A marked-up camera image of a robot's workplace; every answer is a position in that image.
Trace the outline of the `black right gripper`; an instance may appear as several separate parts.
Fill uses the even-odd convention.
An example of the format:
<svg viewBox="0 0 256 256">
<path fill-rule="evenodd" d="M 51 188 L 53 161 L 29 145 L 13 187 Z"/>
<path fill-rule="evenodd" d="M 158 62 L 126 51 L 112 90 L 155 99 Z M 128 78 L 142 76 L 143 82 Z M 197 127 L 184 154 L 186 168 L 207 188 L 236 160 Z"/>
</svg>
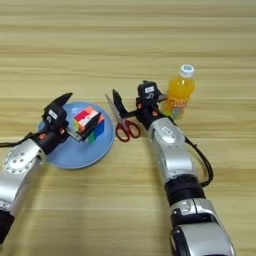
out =
<svg viewBox="0 0 256 256">
<path fill-rule="evenodd" d="M 146 130 L 149 129 L 150 125 L 165 115 L 159 110 L 156 100 L 142 100 L 141 98 L 136 99 L 136 109 L 129 113 L 125 109 L 120 94 L 113 89 L 112 90 L 114 104 L 122 118 L 135 117 Z M 158 102 L 165 101 L 167 96 L 162 94 L 158 97 Z"/>
</svg>

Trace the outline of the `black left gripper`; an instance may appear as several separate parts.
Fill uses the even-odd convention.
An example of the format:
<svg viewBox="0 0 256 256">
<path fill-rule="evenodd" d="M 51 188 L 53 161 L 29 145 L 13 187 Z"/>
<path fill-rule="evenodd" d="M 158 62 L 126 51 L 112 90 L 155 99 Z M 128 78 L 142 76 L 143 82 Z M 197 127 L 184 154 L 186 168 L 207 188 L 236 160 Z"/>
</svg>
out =
<svg viewBox="0 0 256 256">
<path fill-rule="evenodd" d="M 72 93 L 65 93 L 50 103 L 50 107 L 61 108 L 71 98 Z M 85 130 L 79 135 L 73 131 L 69 126 L 68 122 L 64 121 L 62 124 L 53 127 L 52 125 L 47 126 L 44 122 L 40 122 L 38 125 L 38 135 L 33 136 L 33 141 L 42 149 L 42 151 L 48 155 L 54 151 L 60 144 L 64 143 L 69 137 L 75 141 L 85 141 L 86 138 L 96 128 L 101 113 L 94 116 L 88 124 L 85 126 Z"/>
</svg>

